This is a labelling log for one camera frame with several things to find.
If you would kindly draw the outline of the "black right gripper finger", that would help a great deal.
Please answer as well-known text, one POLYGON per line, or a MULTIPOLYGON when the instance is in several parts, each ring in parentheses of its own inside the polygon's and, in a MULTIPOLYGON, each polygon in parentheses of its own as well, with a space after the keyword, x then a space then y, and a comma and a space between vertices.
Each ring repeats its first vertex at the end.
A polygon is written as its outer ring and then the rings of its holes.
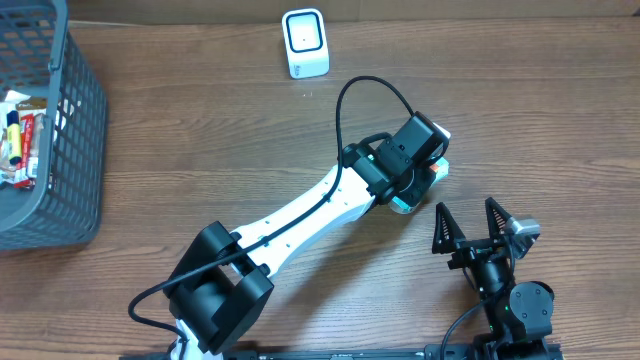
POLYGON ((432 242, 433 254, 455 252, 466 237, 451 215, 448 207, 440 202, 436 205, 436 224, 432 242))
POLYGON ((490 238, 511 233, 508 221, 512 216, 493 197, 485 200, 485 211, 490 238))

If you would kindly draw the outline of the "teal white tissue pack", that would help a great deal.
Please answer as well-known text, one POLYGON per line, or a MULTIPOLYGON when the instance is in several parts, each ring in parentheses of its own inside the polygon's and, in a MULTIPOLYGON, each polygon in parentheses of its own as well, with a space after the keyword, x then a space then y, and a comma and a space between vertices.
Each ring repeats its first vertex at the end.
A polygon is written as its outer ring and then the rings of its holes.
POLYGON ((389 207, 398 214, 412 213, 421 204, 429 189, 447 177, 448 173, 449 162, 445 158, 439 159, 428 168, 416 169, 409 186, 391 200, 389 207))

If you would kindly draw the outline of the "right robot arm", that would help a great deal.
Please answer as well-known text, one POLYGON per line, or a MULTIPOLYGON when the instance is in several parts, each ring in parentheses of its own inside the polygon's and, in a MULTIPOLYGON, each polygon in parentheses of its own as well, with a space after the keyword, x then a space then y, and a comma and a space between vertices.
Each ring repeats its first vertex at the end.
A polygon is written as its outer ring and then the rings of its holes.
POLYGON ((552 333, 554 291, 544 282, 517 283, 515 277, 516 262, 535 244, 540 224, 511 215, 491 197, 485 211, 488 236, 469 240, 448 207, 436 205, 432 252, 451 256, 448 267, 463 271, 479 303, 453 322, 434 354, 439 359, 560 359, 560 347, 545 341, 552 333), (456 328, 479 310, 489 331, 470 344, 450 345, 456 328))

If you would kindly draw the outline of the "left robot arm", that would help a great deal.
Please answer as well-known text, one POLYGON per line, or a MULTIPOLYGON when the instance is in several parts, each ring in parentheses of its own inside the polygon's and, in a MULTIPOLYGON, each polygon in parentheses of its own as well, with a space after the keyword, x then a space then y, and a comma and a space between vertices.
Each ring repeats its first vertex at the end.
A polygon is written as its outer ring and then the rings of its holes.
POLYGON ((201 230, 171 273, 164 294, 180 330, 172 359, 211 359, 256 322, 275 275, 332 230, 378 205, 412 212, 446 177, 450 133, 420 112, 393 135, 347 145, 341 163, 271 215, 233 231, 201 230))

